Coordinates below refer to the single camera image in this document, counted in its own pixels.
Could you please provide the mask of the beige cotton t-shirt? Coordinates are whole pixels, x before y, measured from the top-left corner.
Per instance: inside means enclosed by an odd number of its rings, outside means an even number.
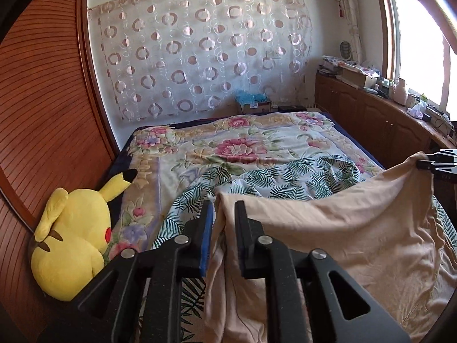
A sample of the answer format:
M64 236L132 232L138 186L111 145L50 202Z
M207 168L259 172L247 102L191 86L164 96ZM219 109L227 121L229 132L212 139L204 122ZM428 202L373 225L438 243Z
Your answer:
M324 249L397 320L413 342L456 288L456 253L432 205L432 175L410 156L355 186L313 201L244 197L247 214L290 249ZM235 244L235 194L219 193L206 276L206 342L264 342L262 280L245 280Z

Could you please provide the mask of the white tissue pack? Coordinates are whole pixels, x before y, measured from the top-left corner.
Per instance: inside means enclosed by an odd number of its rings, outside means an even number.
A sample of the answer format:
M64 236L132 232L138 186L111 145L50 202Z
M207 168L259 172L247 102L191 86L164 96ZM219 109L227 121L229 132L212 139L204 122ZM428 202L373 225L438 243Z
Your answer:
M414 119L423 119L424 113L427 109L427 103L425 101L420 101L415 104L412 108L407 109L407 114Z

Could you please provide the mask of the long wooden side cabinet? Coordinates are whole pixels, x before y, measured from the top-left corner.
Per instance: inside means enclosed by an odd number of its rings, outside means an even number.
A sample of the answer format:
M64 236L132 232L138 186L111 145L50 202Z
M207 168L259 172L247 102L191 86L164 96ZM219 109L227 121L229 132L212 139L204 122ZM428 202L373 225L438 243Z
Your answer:
M314 98L318 108L329 113L385 168L417 152L456 148L450 138L430 123L410 117L400 105L335 78L318 73Z

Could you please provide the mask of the pink plastic bottle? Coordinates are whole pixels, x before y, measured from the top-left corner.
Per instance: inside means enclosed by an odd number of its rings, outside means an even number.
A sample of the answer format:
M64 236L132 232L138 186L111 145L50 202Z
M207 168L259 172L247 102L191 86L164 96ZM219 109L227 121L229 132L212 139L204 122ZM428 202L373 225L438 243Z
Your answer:
M406 89L405 79L399 78L398 83L394 89L393 100L398 105L405 106L407 104L408 92Z

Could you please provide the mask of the floral pink quilt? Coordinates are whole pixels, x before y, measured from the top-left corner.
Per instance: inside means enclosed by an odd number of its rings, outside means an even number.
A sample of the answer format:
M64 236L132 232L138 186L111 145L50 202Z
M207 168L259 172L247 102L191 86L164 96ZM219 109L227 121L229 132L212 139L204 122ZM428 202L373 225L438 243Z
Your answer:
M335 121L315 111L138 129L111 174L127 169L138 174L110 204L113 233L106 260L127 248L160 246L221 192L308 201L381 170Z

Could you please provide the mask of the palm leaf print bedsheet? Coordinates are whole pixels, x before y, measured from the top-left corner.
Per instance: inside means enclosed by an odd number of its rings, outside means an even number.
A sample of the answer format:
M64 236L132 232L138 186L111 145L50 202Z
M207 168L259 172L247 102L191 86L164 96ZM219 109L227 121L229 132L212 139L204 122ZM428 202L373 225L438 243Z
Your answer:
M211 167L176 196L156 243L180 234L206 199L216 220L209 272L184 288L184 342L264 342L265 283L244 280L234 204L286 246L327 251L421 341L456 288L456 235L416 158L363 176L342 155L311 156L233 176ZM206 291L200 292L200 286Z

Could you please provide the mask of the open cardboard box on cabinet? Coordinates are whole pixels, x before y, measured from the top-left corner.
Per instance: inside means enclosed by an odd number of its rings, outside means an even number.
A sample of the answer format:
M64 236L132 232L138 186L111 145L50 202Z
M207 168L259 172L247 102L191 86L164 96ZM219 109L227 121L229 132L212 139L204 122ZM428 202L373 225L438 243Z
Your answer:
M356 87L373 87L379 74L366 67L355 67L354 69L343 67L339 76Z

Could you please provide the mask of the yellow Pikachu plush toy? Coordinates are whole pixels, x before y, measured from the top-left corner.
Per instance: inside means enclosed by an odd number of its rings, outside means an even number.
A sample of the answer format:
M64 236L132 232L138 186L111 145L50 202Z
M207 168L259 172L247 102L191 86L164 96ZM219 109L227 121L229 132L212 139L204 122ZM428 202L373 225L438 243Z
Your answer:
M137 174L128 169L100 190L57 188L49 196L29 244L32 274L45 294L70 301L102 270L112 236L109 202Z

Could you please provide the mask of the wooden slatted headboard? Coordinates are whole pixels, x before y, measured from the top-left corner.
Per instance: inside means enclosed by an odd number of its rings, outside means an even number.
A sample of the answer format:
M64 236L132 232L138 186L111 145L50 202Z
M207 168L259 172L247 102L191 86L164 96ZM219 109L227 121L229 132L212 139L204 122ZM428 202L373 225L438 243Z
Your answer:
M89 59L85 0L22 0L1 33L1 340L34 342L60 307L29 240L55 188L96 188L117 149Z

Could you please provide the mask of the sheer circle pattern curtain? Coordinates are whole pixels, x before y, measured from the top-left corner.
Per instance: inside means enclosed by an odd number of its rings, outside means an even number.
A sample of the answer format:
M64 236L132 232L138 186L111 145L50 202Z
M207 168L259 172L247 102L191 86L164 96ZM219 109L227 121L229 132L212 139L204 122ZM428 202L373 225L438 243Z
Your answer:
M312 31L305 0L112 0L88 18L119 121L214 115L240 94L297 100Z

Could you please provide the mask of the window with wooden frame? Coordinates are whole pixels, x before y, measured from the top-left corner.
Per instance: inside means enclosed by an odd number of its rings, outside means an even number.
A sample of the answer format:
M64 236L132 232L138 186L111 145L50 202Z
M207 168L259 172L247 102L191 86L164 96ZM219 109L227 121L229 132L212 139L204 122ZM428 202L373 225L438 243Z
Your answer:
M396 80L456 120L456 0L383 0Z

